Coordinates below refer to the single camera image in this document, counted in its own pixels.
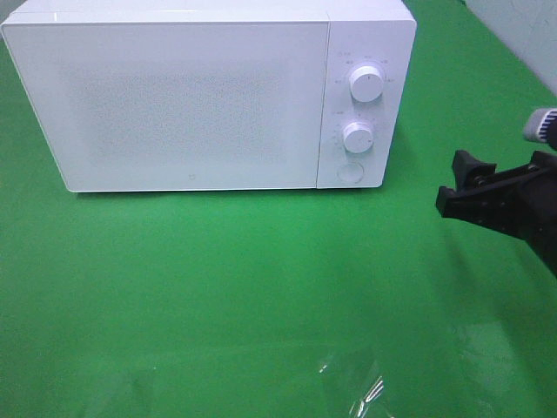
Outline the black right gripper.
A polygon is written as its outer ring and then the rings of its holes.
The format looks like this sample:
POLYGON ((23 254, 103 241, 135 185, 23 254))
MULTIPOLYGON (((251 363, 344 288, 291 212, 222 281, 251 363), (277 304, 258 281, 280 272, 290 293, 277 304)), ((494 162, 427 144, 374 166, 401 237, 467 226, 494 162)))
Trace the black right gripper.
POLYGON ((536 151, 522 166, 496 172, 495 163, 465 150, 453 156, 457 190, 474 182, 480 198, 440 186, 436 209, 442 218, 459 219, 525 241, 556 273, 556 156, 536 151))

